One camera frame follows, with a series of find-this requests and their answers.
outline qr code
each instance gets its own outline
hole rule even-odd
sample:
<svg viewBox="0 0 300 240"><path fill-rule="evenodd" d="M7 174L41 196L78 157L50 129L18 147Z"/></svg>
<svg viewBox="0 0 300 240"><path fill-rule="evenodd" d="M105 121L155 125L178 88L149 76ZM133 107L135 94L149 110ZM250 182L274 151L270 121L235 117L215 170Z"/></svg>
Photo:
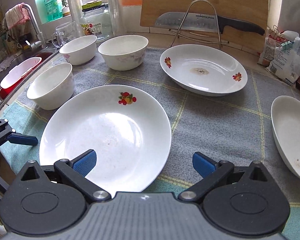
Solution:
<svg viewBox="0 0 300 240"><path fill-rule="evenodd" d="M277 72L277 69L275 68L274 65L270 65L270 72L275 74Z"/></svg>

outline jar lid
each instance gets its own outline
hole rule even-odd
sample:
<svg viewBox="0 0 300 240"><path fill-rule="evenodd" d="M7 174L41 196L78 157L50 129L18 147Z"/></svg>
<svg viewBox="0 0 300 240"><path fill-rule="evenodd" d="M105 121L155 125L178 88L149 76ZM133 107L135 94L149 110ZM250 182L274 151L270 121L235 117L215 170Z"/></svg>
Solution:
<svg viewBox="0 0 300 240"><path fill-rule="evenodd" d="M95 9L95 7L98 7L100 5L102 5L102 1L101 0L88 2L88 3L84 4L84 5L82 5L82 10Z"/></svg>

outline kitchen knife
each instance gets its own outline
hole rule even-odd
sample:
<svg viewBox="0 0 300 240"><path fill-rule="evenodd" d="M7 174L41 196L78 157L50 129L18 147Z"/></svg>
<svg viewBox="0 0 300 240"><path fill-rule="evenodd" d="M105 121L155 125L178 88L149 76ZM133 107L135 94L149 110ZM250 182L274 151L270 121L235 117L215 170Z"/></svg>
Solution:
<svg viewBox="0 0 300 240"><path fill-rule="evenodd" d="M165 29L178 29L185 13L167 12L158 17L154 27ZM215 15L188 13L181 30L201 31L217 33L217 21ZM219 30L223 34L225 26L233 27L244 32L258 33L261 36L265 34L265 30L259 25L247 21L218 16Z"/></svg>

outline bottle label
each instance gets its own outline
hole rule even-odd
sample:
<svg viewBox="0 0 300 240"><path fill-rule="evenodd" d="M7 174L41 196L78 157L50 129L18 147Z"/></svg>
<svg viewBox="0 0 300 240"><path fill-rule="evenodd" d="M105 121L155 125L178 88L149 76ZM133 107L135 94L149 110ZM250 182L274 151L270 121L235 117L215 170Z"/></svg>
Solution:
<svg viewBox="0 0 300 240"><path fill-rule="evenodd" d="M90 23L81 25L85 35L102 35L102 24L101 23Z"/></svg>
<svg viewBox="0 0 300 240"><path fill-rule="evenodd" d="M43 0L47 9L47 16L60 12L57 0Z"/></svg>

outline green plastic bottle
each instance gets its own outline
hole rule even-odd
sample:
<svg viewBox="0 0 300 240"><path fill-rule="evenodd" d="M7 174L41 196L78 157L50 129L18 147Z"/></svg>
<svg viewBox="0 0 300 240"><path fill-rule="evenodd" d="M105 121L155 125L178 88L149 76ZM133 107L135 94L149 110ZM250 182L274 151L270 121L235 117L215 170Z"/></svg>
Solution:
<svg viewBox="0 0 300 240"><path fill-rule="evenodd" d="M43 0L47 10L48 21L62 18L62 2L58 0Z"/></svg>

